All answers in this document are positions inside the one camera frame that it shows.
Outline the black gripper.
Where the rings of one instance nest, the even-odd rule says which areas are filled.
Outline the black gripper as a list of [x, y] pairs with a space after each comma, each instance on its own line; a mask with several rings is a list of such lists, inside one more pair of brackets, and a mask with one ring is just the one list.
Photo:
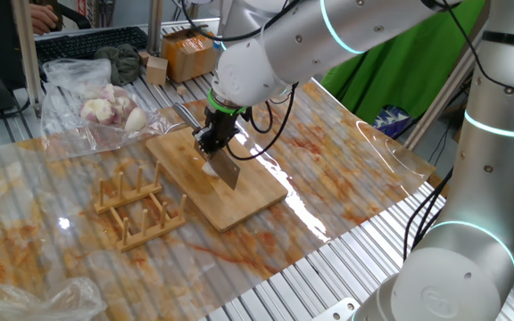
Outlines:
[[236, 127], [238, 116], [218, 110], [206, 110], [205, 116], [205, 126], [210, 130], [194, 133], [194, 139], [197, 142], [199, 151], [211, 156], [216, 152], [216, 144], [218, 149], [223, 149], [236, 135], [238, 132]]

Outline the person's bare hand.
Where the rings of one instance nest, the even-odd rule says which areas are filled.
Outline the person's bare hand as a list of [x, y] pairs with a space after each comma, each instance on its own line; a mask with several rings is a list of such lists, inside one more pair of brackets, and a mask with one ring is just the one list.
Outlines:
[[35, 35], [43, 36], [61, 28], [60, 18], [51, 5], [30, 4], [29, 9]]

